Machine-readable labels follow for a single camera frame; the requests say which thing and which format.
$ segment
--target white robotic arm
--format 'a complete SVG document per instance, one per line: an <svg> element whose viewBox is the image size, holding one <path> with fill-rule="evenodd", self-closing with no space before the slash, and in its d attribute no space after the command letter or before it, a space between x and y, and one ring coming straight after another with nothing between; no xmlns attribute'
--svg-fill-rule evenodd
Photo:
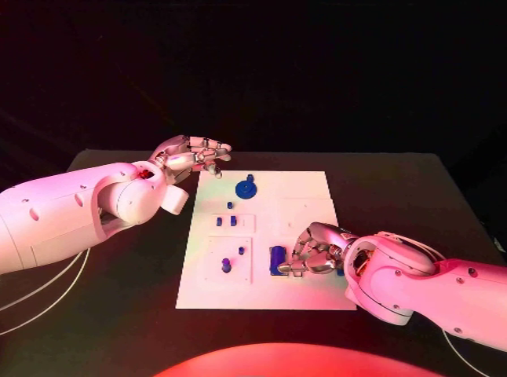
<svg viewBox="0 0 507 377"><path fill-rule="evenodd" d="M161 207L178 214L191 170L220 175L230 146L201 137L165 141L147 161L24 182L0 193L0 274L56 262L142 224Z"/></svg>
<svg viewBox="0 0 507 377"><path fill-rule="evenodd" d="M315 222L278 269L344 269L345 297L380 320L405 325L417 312L452 335L507 351L505 267L445 260L426 245L392 233L357 237Z"/></svg>

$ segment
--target dark table surface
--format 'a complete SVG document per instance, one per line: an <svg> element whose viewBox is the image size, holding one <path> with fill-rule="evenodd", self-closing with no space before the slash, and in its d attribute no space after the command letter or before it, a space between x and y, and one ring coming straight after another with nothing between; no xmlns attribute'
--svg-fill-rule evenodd
<svg viewBox="0 0 507 377"><path fill-rule="evenodd" d="M148 156L150 152L86 150L70 170ZM235 152L220 166L227 170L324 170L340 225L356 234L387 230L429 244L448 258L504 264L435 155ZM96 245L76 286L59 304L0 337L0 375L153 375L203 353L259 342L338 346L442 375L475 375L439 328L417 313L400 327L361 309L174 309L197 181L193 174L180 184L191 193L180 216L160 210L145 224ZM36 289L69 261L3 275L0 306ZM56 300L79 265L33 298L0 313L0 331ZM507 353L461 339L452 341L484 372L507 375Z"/></svg>

